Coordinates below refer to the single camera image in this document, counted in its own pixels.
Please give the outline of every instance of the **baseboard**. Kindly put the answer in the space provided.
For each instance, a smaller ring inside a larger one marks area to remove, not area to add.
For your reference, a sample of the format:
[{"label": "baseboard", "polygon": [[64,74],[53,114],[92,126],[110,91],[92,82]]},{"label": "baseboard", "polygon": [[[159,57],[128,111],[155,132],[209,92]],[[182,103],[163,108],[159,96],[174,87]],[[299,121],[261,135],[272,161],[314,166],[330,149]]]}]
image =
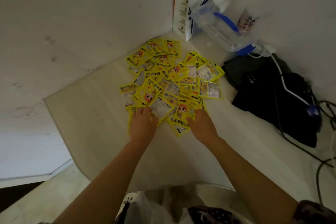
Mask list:
[{"label": "baseboard", "polygon": [[57,175],[59,172],[65,170],[68,166],[70,166],[73,163],[73,160],[70,159],[67,162],[65,162],[63,165],[55,169],[49,174],[45,175],[36,175],[36,176],[27,176],[27,177],[14,177],[9,179],[2,179],[0,180],[0,188],[6,188],[6,187],[12,187],[12,186],[18,186],[22,184],[28,184],[28,183],[34,183],[34,182],[43,182],[50,180],[55,175]]}]

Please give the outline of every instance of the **pile of yellow packets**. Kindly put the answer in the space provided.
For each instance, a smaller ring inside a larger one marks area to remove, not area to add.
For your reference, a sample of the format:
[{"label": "pile of yellow packets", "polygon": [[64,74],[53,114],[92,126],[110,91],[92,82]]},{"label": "pile of yellow packets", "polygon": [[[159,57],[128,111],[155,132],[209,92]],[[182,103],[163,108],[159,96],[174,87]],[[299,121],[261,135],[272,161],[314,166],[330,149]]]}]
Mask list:
[{"label": "pile of yellow packets", "polygon": [[159,124],[167,122],[177,136],[190,130],[186,117],[195,119],[195,110],[206,110],[203,98],[221,99],[215,81],[224,75],[221,67],[197,52],[188,52],[182,62],[181,42],[172,39],[151,39],[135,53],[127,56],[134,81],[120,86],[125,109],[132,113],[139,107],[150,107],[151,116]]}]

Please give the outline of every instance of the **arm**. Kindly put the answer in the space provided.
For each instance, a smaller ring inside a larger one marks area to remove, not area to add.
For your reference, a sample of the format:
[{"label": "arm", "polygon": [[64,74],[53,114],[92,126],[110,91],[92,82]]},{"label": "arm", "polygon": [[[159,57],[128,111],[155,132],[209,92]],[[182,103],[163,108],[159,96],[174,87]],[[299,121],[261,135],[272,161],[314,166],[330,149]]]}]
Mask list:
[{"label": "arm", "polygon": [[298,205],[291,196],[235,152],[217,135],[208,113],[187,118],[192,133],[214,154],[258,224],[290,223]]},{"label": "arm", "polygon": [[130,142],[107,167],[57,217],[54,223],[113,223],[135,168],[154,137],[158,120],[151,122],[151,109],[140,107],[133,113]]}]

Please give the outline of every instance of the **wall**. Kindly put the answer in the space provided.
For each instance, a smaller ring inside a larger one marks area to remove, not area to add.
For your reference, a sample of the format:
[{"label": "wall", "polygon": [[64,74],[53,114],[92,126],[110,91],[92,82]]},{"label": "wall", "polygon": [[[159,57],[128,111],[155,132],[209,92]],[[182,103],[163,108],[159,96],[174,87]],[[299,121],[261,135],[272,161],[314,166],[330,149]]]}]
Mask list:
[{"label": "wall", "polygon": [[0,180],[50,174],[71,157],[43,98],[169,31],[173,0],[1,0],[0,8]]},{"label": "wall", "polygon": [[262,16],[255,27],[260,38],[312,82],[317,96],[336,102],[335,0],[235,1]]}]

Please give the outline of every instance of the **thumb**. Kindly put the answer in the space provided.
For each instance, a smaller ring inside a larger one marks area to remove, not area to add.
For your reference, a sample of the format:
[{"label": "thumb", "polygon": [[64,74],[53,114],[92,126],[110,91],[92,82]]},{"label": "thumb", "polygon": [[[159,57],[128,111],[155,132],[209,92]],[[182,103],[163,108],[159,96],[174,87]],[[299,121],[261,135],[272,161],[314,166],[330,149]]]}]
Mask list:
[{"label": "thumb", "polygon": [[153,122],[152,122],[152,125],[153,125],[154,128],[157,127],[158,122],[159,122],[159,118],[158,118],[157,116],[154,115],[154,117],[153,117]]},{"label": "thumb", "polygon": [[191,129],[196,125],[195,122],[192,120],[191,117],[186,117],[185,119],[187,120],[187,122],[188,122],[188,124],[189,124],[189,126],[190,126]]}]

